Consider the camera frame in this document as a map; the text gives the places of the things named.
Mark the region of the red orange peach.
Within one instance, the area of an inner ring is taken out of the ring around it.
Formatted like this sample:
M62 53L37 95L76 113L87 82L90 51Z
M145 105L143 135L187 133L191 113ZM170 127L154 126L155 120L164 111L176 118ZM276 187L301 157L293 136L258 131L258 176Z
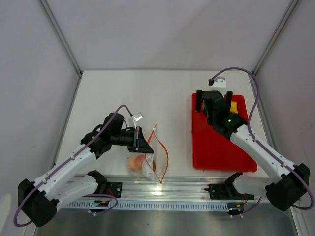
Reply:
M140 172L142 171L142 165L145 161L145 155L132 155L128 158L128 167L133 172Z

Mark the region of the small brown yellow fruit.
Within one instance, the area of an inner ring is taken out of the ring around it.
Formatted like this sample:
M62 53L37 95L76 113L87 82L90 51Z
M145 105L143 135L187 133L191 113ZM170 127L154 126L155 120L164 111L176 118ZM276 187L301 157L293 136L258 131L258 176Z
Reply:
M155 164L155 161L152 162L152 168L153 168L153 171L155 172L155 171L156 171L156 164Z

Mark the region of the clear zip top bag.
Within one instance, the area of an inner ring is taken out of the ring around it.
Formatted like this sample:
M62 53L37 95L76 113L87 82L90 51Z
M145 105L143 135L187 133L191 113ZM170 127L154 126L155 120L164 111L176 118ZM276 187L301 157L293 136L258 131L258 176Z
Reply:
M163 142L157 136L157 125L152 129L150 136L147 140L148 144L153 149L153 154L145 154L145 153L130 153L128 158L132 155L145 155L145 161L142 165L142 171L140 172L133 172L128 167L128 159L127 159L127 168L128 172L133 177L144 177L150 181L162 184L165 178L165 175L168 170L169 166L169 153L168 150L163 144ZM155 161L156 164L156 171L153 171L152 162Z

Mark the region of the red plastic tray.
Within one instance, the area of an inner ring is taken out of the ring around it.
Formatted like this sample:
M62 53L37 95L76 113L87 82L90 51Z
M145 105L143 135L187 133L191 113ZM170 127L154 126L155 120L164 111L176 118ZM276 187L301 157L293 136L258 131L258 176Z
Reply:
M257 163L207 123L197 94L191 96L192 164L197 170L256 172Z

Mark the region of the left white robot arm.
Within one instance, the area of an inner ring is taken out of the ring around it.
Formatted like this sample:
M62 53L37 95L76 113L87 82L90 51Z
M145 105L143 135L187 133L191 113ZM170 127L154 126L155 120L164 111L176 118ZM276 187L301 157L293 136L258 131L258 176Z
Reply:
M81 179L70 182L79 170L98 160L112 146L127 147L130 153L152 154L142 128L123 128L125 118L110 113L102 124L86 134L70 157L33 181L24 179L18 185L18 209L30 222L42 227L67 204L82 197L116 199L109 192L107 178L94 170Z

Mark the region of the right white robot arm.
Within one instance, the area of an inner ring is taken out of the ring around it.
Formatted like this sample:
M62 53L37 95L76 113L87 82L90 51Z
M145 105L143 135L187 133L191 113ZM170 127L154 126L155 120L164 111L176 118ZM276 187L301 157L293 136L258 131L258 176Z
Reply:
M294 164L257 137L251 129L251 120L231 112L233 93L219 91L196 92L197 111L206 114L212 129L248 154L267 174L267 178L250 177L241 172L225 181L225 194L237 198L241 194L265 197L278 210L290 207L310 210L315 197L309 187L310 169Z

